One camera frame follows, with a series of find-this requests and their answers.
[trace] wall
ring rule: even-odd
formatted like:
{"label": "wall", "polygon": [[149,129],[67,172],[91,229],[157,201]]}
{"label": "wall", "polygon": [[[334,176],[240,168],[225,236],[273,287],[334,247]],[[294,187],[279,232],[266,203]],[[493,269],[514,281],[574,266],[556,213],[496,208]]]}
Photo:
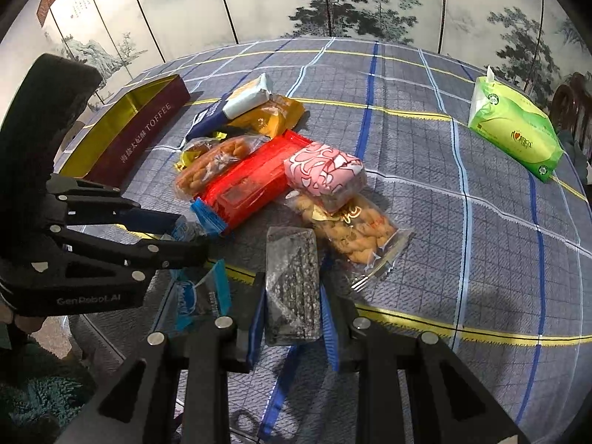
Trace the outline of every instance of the wall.
{"label": "wall", "polygon": [[96,109],[163,61],[303,35],[400,43],[491,65],[541,108],[574,71],[592,78],[592,57],[556,0],[43,0],[36,10],[38,5],[29,2],[0,45],[9,75],[0,88],[0,109],[44,51],[100,70],[104,83],[90,102]]}

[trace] human hand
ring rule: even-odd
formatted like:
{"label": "human hand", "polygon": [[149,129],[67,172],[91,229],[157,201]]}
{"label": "human hand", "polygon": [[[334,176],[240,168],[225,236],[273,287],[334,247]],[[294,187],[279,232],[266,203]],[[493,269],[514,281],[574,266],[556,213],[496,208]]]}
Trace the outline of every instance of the human hand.
{"label": "human hand", "polygon": [[33,334],[41,329],[45,322],[45,317],[23,317],[15,316],[14,312],[0,300],[0,323],[16,325],[20,330],[26,334]]}

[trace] gray plaid tablecloth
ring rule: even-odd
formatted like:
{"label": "gray plaid tablecloth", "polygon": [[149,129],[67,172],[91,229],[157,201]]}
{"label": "gray plaid tablecloth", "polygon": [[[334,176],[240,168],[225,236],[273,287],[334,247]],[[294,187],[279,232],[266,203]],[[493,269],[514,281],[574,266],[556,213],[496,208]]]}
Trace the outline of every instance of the gray plaid tablecloth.
{"label": "gray plaid tablecloth", "polygon": [[[189,214],[172,191],[178,154],[168,147],[180,144],[201,102],[262,72],[276,93],[304,102],[308,113],[296,130],[362,157],[366,195],[416,230],[386,280],[353,298],[399,332],[434,329],[533,442],[552,442],[592,387],[592,215],[569,159],[543,184],[467,129],[482,69],[409,47],[284,39],[190,55],[122,88],[112,101],[178,73],[193,100],[138,163],[124,196]],[[298,219],[272,203],[212,256],[264,270],[271,225]],[[115,226],[85,231],[137,238]],[[339,283],[337,269],[332,276]],[[144,307],[69,317],[64,325],[106,375],[147,333],[170,328],[171,289],[161,272]],[[255,372],[229,378],[233,440],[353,443],[356,389],[355,376],[329,369],[322,342],[265,347]],[[179,410],[183,398],[181,389]]]}

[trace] black vertical line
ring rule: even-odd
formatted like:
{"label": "black vertical line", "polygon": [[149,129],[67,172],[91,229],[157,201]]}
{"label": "black vertical line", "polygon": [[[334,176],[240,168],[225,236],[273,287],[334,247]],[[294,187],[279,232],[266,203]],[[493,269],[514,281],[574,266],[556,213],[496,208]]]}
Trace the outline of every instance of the black vertical line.
{"label": "black vertical line", "polygon": [[97,5],[96,0],[92,0],[92,2],[95,4],[95,8],[97,9],[97,13],[99,14],[99,18],[101,19],[101,23],[105,27],[105,31],[107,32],[107,35],[109,35],[109,40],[111,40],[111,43],[113,43],[113,47],[115,48],[115,51],[117,52],[117,56],[119,56],[119,59],[121,60],[121,64],[125,67],[125,71],[129,75],[129,79],[132,79],[133,77],[131,76],[130,70],[129,70],[129,68],[127,68],[127,65],[123,61],[123,58],[121,57],[121,53],[119,53],[119,50],[117,49],[117,45],[115,44],[115,41],[113,40],[113,37],[109,33],[109,29],[107,28],[107,25],[105,24],[105,20],[103,20],[103,15],[101,14],[101,11],[99,9],[99,5]]}
{"label": "black vertical line", "polygon": [[531,69],[528,71],[528,76],[526,77],[526,81],[524,84],[524,91],[526,91],[526,87],[531,82],[532,72],[535,69],[535,63],[537,62],[537,57],[539,56],[539,47],[541,46],[541,36],[543,34],[543,17],[545,15],[545,0],[541,0],[541,26],[539,27],[539,38],[536,40],[536,48],[535,48],[535,55],[532,59]]}
{"label": "black vertical line", "polygon": [[230,23],[232,35],[233,35],[233,37],[235,37],[235,43],[238,45],[239,38],[236,36],[235,24],[232,22],[232,17],[230,16],[230,10],[228,8],[228,4],[226,3],[226,0],[222,0],[222,2],[224,3],[224,8],[226,9],[226,16],[228,17],[228,22]]}
{"label": "black vertical line", "polygon": [[331,22],[331,11],[329,9],[329,0],[325,0],[325,7],[327,8],[327,26],[329,27],[329,36],[333,36],[333,23]]}
{"label": "black vertical line", "polygon": [[442,51],[442,40],[444,38],[444,21],[446,19],[446,0],[442,0],[442,25],[440,25],[440,40],[438,41],[438,54]]}
{"label": "black vertical line", "polygon": [[161,55],[162,63],[167,63],[164,55],[161,52],[161,47],[158,46],[158,42],[156,41],[156,37],[154,36],[154,34],[152,32],[152,28],[150,28],[150,24],[148,23],[148,19],[146,18],[146,13],[144,13],[144,8],[142,8],[142,5],[140,4],[140,0],[135,0],[135,2],[138,4],[138,8],[140,9],[140,13],[142,14],[142,17],[144,18],[144,23],[146,23],[146,26],[148,27],[148,31],[150,32],[150,36],[152,37],[152,40],[154,41],[154,44],[156,46],[156,50],[158,50],[158,53]]}
{"label": "black vertical line", "polygon": [[[64,43],[64,45],[66,46],[66,50],[68,50],[68,53],[70,54],[70,58],[73,61],[76,61],[76,59],[74,58],[74,53],[72,53],[72,50],[70,50],[70,47],[68,46],[68,44],[66,42],[66,39],[64,38],[64,34],[61,32],[60,26],[57,24],[57,20],[56,20],[55,16],[53,15],[53,11],[51,11],[51,6],[49,7],[49,14],[51,14],[51,18],[52,18],[53,22],[55,23],[55,27],[57,28],[57,31],[60,34],[61,42]],[[101,101],[101,103],[103,105],[105,105],[105,102],[99,96],[99,94],[97,93],[97,91],[95,91],[95,95],[97,95],[97,98]]]}

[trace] pink patterned wrapper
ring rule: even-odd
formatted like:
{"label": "pink patterned wrapper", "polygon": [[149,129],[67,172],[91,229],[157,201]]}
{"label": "pink patterned wrapper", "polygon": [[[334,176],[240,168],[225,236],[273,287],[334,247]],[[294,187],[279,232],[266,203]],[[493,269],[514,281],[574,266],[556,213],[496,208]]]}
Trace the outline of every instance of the pink patterned wrapper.
{"label": "pink patterned wrapper", "polygon": [[366,186],[362,160],[319,142],[284,160],[283,169],[291,187],[307,192],[329,213]]}

